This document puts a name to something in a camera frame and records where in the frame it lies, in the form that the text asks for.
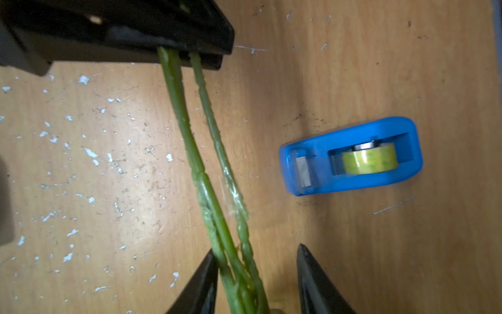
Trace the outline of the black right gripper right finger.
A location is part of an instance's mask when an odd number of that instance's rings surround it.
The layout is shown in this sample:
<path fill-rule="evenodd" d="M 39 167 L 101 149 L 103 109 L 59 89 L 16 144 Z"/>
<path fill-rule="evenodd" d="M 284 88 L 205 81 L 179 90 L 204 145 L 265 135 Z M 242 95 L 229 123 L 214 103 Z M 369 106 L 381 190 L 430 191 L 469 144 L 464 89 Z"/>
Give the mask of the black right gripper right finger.
<path fill-rule="evenodd" d="M 306 245 L 297 252 L 299 299 L 303 314 L 355 313 Z"/>

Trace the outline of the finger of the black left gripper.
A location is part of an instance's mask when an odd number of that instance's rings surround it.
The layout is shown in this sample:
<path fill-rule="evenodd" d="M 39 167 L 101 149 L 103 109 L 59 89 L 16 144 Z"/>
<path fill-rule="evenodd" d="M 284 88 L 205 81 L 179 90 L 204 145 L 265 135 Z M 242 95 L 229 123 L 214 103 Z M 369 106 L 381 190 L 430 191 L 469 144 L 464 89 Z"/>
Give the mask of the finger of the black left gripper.
<path fill-rule="evenodd" d="M 158 47 L 217 70 L 234 40 L 214 1 L 1 2 L 1 65 L 38 76 L 56 61 L 155 64 Z"/>

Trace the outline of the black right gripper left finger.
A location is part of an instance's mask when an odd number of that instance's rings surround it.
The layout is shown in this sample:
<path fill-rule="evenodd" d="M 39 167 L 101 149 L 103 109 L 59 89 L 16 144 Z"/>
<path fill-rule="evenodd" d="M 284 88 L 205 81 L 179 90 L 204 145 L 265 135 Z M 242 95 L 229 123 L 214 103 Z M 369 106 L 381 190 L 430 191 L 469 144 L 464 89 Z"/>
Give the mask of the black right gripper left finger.
<path fill-rule="evenodd" d="M 166 314 L 214 314 L 218 264 L 210 249 Z"/>

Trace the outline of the clear tape strip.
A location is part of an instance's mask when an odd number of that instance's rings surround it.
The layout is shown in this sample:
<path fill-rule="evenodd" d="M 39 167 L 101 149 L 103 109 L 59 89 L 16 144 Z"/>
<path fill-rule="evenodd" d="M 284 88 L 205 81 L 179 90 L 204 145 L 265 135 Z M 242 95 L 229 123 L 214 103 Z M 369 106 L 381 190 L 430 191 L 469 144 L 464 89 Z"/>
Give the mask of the clear tape strip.
<path fill-rule="evenodd" d="M 236 215 L 236 220 L 239 223 L 244 223 L 246 225 L 248 220 L 248 210 L 244 202 L 244 197 L 239 190 L 230 167 L 223 168 L 223 177 L 233 202 L 233 210 Z M 210 201 L 214 200 L 217 205 L 219 203 L 216 197 L 206 194 L 206 192 L 209 192 L 209 188 L 213 187 L 208 175 L 204 171 L 199 171 L 192 174 L 192 179 L 196 186 L 197 199 L 202 209 L 205 224 L 216 226 L 216 217 L 213 215 L 213 208 L 210 205 Z"/>

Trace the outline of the green tape roll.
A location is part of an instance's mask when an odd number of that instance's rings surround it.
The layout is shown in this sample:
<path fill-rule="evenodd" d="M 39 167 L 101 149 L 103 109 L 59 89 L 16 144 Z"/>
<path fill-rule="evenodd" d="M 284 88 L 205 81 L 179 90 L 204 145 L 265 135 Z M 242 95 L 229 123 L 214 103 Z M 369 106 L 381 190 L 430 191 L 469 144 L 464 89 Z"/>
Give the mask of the green tape roll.
<path fill-rule="evenodd" d="M 396 148 L 393 143 L 363 150 L 342 153 L 343 167 L 348 175 L 382 173 L 398 168 Z"/>

